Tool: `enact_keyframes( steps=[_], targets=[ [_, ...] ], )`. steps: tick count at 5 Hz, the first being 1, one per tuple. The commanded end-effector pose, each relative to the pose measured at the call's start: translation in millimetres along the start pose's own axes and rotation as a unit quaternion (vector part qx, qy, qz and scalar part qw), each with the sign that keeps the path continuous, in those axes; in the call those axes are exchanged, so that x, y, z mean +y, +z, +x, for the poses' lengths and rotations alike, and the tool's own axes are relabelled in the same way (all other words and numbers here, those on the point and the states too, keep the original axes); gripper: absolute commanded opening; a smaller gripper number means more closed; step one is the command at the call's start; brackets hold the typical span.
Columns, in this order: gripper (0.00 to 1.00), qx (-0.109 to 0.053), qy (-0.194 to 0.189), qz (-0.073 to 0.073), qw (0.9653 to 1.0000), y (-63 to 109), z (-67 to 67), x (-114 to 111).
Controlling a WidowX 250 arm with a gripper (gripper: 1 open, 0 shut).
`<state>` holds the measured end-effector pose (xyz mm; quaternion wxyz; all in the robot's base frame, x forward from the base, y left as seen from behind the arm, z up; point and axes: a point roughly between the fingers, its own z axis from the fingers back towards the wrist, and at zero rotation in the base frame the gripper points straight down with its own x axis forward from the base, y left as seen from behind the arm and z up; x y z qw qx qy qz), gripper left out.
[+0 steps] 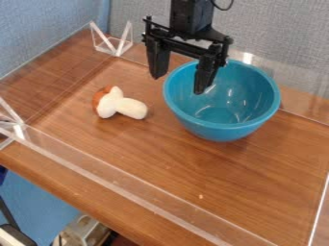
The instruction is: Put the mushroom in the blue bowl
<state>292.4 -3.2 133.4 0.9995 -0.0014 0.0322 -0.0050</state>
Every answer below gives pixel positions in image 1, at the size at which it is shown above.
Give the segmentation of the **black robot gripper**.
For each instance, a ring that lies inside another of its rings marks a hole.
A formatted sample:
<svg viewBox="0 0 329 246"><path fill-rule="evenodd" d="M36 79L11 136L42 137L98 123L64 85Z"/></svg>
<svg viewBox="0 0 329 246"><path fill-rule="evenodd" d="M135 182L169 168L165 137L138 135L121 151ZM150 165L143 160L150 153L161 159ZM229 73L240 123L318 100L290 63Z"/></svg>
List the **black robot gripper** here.
<svg viewBox="0 0 329 246"><path fill-rule="evenodd" d="M170 19L162 23L154 16L143 19L143 42L147 47L149 72L154 79L169 71L170 54L177 52L201 59L194 76L194 93L202 94L226 65L233 38L214 29L214 0L171 0Z"/></svg>

